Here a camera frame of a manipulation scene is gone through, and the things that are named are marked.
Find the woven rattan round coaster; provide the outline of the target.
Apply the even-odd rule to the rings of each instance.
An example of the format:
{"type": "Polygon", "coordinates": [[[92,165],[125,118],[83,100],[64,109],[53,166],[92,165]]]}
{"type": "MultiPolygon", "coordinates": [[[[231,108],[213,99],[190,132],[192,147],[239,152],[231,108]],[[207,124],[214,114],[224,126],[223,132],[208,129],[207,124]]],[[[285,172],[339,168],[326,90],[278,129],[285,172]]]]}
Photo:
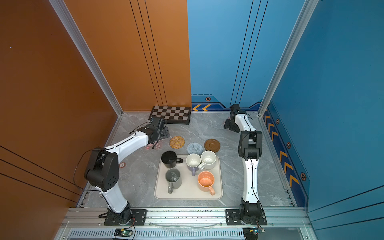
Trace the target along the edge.
{"type": "Polygon", "coordinates": [[[181,136],[175,136],[170,139],[169,144],[172,149],[181,149],[185,145],[185,139],[181,136]]]}

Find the brown wooden round coaster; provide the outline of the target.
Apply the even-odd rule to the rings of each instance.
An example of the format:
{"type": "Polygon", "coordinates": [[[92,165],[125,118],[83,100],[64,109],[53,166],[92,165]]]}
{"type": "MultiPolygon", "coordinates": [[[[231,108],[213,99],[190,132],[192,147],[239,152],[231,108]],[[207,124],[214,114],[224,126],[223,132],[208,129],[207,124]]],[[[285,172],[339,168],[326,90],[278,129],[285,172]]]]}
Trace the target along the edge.
{"type": "Polygon", "coordinates": [[[221,144],[216,139],[208,139],[205,141],[204,147],[206,151],[217,153],[221,148],[221,144]]]}

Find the blue woven round coaster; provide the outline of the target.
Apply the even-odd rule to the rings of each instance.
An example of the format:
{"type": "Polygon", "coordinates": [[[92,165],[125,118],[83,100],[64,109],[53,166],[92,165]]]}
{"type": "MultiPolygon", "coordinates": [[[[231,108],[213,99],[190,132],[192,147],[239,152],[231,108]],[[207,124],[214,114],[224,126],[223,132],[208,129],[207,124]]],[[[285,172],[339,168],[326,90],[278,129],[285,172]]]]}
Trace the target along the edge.
{"type": "Polygon", "coordinates": [[[187,152],[188,154],[197,154],[201,155],[203,153],[203,146],[200,145],[199,143],[190,143],[187,146],[187,152]]]}

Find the pink flower coaster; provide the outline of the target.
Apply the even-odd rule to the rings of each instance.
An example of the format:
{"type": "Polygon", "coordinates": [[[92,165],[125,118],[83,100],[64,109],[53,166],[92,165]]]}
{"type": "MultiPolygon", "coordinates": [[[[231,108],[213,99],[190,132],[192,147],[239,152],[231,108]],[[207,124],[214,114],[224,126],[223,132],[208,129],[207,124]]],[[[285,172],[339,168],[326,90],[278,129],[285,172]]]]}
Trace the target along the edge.
{"type": "Polygon", "coordinates": [[[162,147],[162,145],[160,143],[157,143],[156,145],[154,144],[148,144],[146,145],[146,149],[149,150],[149,149],[160,149],[162,147]]]}

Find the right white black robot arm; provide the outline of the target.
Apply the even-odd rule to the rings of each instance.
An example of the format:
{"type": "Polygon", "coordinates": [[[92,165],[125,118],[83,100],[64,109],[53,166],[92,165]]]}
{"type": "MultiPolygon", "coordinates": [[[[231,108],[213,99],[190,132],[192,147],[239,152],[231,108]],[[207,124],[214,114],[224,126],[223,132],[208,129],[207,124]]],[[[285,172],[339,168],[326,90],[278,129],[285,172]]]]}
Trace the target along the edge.
{"type": "Polygon", "coordinates": [[[238,154],[244,168],[244,190],[240,204],[240,220],[245,225],[266,225],[267,219],[258,192],[258,165],[262,156],[263,133],[250,122],[250,115],[238,104],[231,106],[224,128],[240,133],[238,154]]]}

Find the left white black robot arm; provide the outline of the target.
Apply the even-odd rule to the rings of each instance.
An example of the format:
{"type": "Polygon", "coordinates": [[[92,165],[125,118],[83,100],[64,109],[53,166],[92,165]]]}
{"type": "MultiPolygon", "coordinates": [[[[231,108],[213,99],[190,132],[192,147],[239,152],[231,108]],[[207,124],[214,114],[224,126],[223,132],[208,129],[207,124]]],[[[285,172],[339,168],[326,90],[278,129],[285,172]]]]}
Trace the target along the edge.
{"type": "Polygon", "coordinates": [[[118,225],[128,225],[133,218],[130,203],[119,187],[119,165],[123,159],[136,150],[152,144],[155,147],[162,139],[169,137],[166,120],[152,117],[129,133],[129,136],[108,147],[94,148],[84,177],[101,193],[108,205],[106,218],[118,225]]]}

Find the black white chessboard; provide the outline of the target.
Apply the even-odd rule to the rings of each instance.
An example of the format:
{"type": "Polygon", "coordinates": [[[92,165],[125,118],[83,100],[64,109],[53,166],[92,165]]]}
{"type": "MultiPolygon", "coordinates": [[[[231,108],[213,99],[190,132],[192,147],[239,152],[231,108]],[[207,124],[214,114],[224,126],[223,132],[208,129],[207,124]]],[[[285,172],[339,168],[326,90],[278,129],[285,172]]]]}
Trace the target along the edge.
{"type": "Polygon", "coordinates": [[[189,125],[191,119],[191,107],[153,106],[149,120],[159,117],[167,124],[189,125]]]}

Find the black mug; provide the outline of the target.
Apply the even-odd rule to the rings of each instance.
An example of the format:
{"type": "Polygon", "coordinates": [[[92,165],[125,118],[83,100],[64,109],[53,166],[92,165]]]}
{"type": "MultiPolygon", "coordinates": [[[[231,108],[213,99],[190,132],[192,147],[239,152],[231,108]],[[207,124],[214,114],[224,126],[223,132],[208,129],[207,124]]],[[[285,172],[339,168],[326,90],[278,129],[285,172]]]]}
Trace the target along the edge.
{"type": "Polygon", "coordinates": [[[184,162],[183,159],[177,157],[177,154],[174,151],[164,152],[161,156],[161,161],[168,169],[175,168],[177,164],[182,164],[184,162]]]}

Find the cream white mug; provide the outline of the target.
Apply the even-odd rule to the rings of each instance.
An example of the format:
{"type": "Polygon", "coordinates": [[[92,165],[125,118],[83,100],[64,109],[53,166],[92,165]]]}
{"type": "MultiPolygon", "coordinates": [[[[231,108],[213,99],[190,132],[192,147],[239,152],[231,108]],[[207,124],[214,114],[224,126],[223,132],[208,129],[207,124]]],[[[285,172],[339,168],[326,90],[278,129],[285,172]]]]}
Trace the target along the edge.
{"type": "Polygon", "coordinates": [[[199,170],[211,170],[214,168],[217,161],[217,156],[212,151],[204,151],[201,155],[201,163],[199,164],[199,170]]]}

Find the grey green mug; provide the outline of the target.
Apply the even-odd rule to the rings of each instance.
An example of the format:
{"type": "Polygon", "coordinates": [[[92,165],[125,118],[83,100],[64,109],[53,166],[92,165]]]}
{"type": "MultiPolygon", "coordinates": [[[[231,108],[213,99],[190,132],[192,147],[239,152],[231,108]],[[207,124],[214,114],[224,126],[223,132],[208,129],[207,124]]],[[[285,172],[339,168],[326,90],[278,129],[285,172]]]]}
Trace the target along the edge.
{"type": "Polygon", "coordinates": [[[182,185],[181,173],[178,169],[169,169],[166,172],[166,181],[168,182],[168,193],[172,194],[174,190],[182,185]]]}

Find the beige rectangular serving tray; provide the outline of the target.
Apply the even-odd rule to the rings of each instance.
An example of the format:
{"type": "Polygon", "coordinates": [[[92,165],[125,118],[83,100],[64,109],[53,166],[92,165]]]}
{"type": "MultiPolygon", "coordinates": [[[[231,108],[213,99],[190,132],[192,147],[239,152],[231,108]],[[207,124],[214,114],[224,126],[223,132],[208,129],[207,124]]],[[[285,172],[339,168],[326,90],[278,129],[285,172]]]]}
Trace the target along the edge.
{"type": "Polygon", "coordinates": [[[221,176],[220,158],[217,158],[215,167],[209,170],[215,177],[213,189],[216,191],[214,195],[209,192],[202,191],[198,184],[198,175],[195,176],[188,169],[186,163],[177,164],[175,169],[181,173],[182,185],[180,188],[168,193],[168,182],[166,180],[166,172],[169,170],[162,161],[159,161],[159,170],[155,186],[155,198],[159,200],[219,200],[223,196],[223,185],[221,176]]]}

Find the orange peach mug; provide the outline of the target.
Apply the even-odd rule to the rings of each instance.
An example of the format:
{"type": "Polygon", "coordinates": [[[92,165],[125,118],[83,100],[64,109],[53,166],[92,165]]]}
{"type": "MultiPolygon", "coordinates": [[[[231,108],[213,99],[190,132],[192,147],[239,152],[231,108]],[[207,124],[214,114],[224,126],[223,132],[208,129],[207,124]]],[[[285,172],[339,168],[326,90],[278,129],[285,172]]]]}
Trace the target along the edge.
{"type": "Polygon", "coordinates": [[[216,194],[214,190],[215,177],[209,171],[203,171],[198,175],[199,189],[204,192],[209,192],[212,196],[216,194]]]}

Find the left green circuit board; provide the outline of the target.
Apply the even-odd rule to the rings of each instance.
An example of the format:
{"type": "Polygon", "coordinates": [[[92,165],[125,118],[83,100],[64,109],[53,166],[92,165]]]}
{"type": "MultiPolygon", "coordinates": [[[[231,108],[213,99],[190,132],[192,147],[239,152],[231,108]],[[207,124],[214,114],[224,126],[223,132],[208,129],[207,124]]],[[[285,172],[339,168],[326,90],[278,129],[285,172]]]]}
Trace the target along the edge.
{"type": "Polygon", "coordinates": [[[127,240],[127,239],[131,239],[133,236],[134,236],[134,231],[128,228],[115,229],[115,232],[114,232],[114,239],[127,240]]]}

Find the green circuit board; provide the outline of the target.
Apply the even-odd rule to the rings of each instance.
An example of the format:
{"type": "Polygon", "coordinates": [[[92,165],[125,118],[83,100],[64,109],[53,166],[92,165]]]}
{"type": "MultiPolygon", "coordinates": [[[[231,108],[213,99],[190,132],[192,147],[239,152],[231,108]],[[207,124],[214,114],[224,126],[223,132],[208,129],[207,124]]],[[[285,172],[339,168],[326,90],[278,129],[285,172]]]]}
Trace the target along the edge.
{"type": "Polygon", "coordinates": [[[134,236],[134,231],[128,228],[115,229],[115,232],[114,232],[114,239],[127,240],[127,239],[131,239],[133,236],[134,236]]]}
{"type": "Polygon", "coordinates": [[[254,234],[254,235],[259,235],[261,233],[264,232],[264,229],[261,228],[261,227],[258,227],[258,228],[253,228],[250,230],[250,233],[254,234]]]}

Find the right green circuit board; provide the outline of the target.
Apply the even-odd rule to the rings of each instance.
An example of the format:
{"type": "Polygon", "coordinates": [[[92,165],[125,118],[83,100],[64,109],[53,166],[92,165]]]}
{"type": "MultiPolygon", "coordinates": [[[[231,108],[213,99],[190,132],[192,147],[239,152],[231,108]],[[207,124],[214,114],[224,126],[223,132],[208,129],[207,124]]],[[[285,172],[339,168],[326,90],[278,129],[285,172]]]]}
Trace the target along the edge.
{"type": "Polygon", "coordinates": [[[253,228],[250,230],[250,233],[254,234],[254,235],[259,235],[261,233],[264,232],[264,229],[261,228],[261,227],[258,227],[258,228],[253,228]]]}

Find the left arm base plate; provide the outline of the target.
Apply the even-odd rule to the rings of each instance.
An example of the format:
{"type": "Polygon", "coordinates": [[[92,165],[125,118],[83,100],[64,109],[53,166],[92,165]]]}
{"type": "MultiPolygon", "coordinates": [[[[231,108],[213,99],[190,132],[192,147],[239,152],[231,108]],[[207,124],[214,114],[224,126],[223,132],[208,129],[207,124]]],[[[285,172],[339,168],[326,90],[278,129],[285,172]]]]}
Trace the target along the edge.
{"type": "Polygon", "coordinates": [[[145,209],[131,209],[129,211],[123,211],[121,214],[116,214],[111,210],[107,213],[101,214],[104,216],[105,226],[143,226],[145,224],[147,210],[145,209]]]}

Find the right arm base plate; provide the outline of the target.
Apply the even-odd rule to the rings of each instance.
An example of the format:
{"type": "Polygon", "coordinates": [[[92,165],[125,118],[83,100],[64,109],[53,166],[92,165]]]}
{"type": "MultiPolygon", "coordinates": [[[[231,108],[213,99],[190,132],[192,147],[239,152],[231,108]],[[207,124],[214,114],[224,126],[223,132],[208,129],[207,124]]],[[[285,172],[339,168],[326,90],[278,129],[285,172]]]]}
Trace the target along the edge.
{"type": "Polygon", "coordinates": [[[252,225],[266,226],[268,224],[265,211],[258,215],[242,215],[239,209],[226,209],[226,221],[228,226],[252,225]]]}

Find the aluminium front frame rail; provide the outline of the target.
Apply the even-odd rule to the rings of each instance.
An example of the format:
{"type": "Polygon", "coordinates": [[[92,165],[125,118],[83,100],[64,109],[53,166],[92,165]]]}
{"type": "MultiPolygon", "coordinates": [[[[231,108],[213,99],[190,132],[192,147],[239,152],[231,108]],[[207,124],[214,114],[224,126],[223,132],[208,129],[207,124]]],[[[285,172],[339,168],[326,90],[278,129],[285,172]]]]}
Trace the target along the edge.
{"type": "Polygon", "coordinates": [[[228,226],[229,207],[147,208],[143,226],[105,226],[106,210],[69,209],[56,240],[118,240],[115,229],[132,229],[128,240],[315,240],[317,236],[302,208],[266,207],[266,226],[228,226]],[[259,235],[250,233],[261,227],[259,235]]]}

